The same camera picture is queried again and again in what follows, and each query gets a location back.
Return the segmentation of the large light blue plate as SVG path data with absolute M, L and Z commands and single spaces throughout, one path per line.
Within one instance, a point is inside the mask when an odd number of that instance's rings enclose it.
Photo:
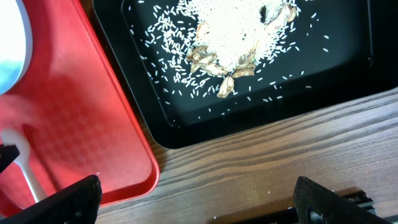
M 25 75 L 33 51 L 30 19 L 22 0 L 1 0 L 1 94 Z

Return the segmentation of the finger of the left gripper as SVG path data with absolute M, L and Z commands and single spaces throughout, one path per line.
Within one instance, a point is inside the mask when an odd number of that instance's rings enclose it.
M 0 145 L 0 172 L 3 172 L 19 155 L 16 145 Z

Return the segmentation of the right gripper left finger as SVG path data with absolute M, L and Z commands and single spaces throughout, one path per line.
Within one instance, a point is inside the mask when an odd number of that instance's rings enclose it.
M 1 224 L 94 224 L 102 199 L 99 177 L 89 175 Z

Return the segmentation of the white plastic spoon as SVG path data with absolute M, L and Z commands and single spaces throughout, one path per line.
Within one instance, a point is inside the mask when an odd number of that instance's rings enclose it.
M 1 140 L 6 146 L 15 146 L 19 151 L 19 155 L 14 159 L 14 162 L 22 171 L 35 202 L 45 199 L 47 194 L 29 164 L 31 146 L 27 138 L 13 129 L 4 129 L 1 131 Z

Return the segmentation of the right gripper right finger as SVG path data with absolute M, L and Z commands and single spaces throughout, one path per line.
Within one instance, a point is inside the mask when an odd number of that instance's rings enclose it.
M 294 205 L 300 224 L 389 224 L 307 177 L 300 176 L 294 189 Z

